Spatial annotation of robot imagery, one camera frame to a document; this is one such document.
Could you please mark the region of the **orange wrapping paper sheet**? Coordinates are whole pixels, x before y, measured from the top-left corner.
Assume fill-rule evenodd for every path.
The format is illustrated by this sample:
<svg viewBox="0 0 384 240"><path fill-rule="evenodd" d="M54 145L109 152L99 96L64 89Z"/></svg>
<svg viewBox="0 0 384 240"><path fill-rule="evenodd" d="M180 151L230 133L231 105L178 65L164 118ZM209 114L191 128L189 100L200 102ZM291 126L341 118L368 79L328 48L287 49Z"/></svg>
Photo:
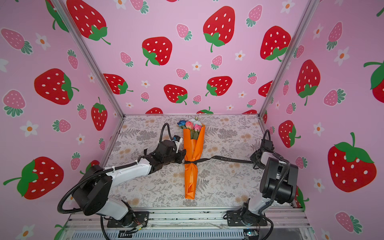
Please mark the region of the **orange wrapping paper sheet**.
<svg viewBox="0 0 384 240"><path fill-rule="evenodd" d="M185 198L188 200L194 200L197 188L198 179L198 167L197 161L201 159L204 138L205 138L205 125L202 125L198 138L191 138L191 131L189 129L183 129L184 135L184 149L187 151L185 155Z"/></svg>

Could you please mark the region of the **blue fake rose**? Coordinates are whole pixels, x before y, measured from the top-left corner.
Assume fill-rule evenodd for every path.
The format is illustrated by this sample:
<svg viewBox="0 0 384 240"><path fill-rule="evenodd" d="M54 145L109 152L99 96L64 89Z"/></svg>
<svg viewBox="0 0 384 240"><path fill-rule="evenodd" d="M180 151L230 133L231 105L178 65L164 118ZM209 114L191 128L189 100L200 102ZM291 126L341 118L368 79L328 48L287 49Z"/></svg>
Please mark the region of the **blue fake rose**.
<svg viewBox="0 0 384 240"><path fill-rule="evenodd" d="M186 125L186 122L187 122L187 121L185 121L185 120L181 120L181 121L179 121L179 122L178 122L178 127L179 127L179 128L184 128L185 125Z"/></svg>

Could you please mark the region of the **pink fake rose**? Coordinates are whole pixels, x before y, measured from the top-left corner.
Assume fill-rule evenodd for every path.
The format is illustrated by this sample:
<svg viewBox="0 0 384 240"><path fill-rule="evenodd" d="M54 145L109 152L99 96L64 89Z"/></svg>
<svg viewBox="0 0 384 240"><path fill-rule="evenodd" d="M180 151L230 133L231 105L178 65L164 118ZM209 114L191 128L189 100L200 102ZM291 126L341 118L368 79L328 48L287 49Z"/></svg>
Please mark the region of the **pink fake rose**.
<svg viewBox="0 0 384 240"><path fill-rule="evenodd" d="M185 127L186 127L186 129L191 130L191 131L193 131L195 128L194 123L190 122L190 121L185 123Z"/></svg>
<svg viewBox="0 0 384 240"><path fill-rule="evenodd" d="M201 132L202 126L195 124L194 125L194 132L193 132L193 139L197 140L199 138L200 132Z"/></svg>

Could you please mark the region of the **white fake rose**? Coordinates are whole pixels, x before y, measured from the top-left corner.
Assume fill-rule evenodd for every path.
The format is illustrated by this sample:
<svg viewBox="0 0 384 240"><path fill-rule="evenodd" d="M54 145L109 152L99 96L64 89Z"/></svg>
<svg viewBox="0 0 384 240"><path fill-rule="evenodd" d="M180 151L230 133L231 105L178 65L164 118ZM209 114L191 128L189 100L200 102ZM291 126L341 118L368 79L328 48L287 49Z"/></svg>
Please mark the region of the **white fake rose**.
<svg viewBox="0 0 384 240"><path fill-rule="evenodd" d="M193 119L190 120L190 122L192 122L193 125L199 125L201 127L203 126L203 124L199 121L198 118L193 118Z"/></svg>

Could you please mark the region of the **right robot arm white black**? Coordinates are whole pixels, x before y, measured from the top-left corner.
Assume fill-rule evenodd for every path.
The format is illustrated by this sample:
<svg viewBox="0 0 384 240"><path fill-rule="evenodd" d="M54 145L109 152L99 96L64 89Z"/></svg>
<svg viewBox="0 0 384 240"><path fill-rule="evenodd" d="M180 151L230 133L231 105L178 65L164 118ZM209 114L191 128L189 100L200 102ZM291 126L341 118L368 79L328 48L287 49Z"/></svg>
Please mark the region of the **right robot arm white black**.
<svg viewBox="0 0 384 240"><path fill-rule="evenodd" d="M251 156L251 160L264 170L260 193L257 199L248 199L242 206L240 219L246 226L261 221L264 212L273 203L292 203L297 189L299 168L275 152L271 140L263 140L260 148Z"/></svg>

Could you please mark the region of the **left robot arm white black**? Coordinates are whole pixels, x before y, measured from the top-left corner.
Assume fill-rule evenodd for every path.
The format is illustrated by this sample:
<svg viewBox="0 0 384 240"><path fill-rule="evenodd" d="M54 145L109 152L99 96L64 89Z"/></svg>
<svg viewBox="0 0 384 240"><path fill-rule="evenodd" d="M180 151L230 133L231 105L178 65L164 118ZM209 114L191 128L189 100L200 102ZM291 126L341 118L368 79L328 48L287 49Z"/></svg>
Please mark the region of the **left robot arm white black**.
<svg viewBox="0 0 384 240"><path fill-rule="evenodd" d="M61 214L82 212L86 216L109 216L124 226L134 221L135 212L128 203L109 198L111 188L138 177L153 174L164 165L182 164L186 150L180 150L183 139L160 142L151 152L144 152L139 160L119 167L101 168L93 166L59 201L57 210Z"/></svg>

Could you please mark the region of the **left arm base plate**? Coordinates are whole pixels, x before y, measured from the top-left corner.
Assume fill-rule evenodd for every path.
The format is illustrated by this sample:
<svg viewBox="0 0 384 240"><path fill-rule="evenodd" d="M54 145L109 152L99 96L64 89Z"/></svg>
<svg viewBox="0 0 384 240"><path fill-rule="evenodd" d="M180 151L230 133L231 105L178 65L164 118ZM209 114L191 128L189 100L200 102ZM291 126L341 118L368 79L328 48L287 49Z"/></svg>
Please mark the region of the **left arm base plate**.
<svg viewBox="0 0 384 240"><path fill-rule="evenodd" d="M150 212L127 213L121 220L110 218L107 223L108 228L145 228L149 220Z"/></svg>

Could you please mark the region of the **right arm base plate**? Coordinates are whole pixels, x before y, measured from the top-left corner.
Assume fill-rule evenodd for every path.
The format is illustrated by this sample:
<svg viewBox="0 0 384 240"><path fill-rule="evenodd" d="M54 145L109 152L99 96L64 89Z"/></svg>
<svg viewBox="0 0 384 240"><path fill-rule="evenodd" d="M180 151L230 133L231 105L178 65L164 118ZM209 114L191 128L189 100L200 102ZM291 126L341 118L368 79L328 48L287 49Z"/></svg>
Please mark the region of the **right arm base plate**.
<svg viewBox="0 0 384 240"><path fill-rule="evenodd" d="M241 210L227 211L223 216L229 227L265 227L268 222L261 216L249 211L242 213Z"/></svg>

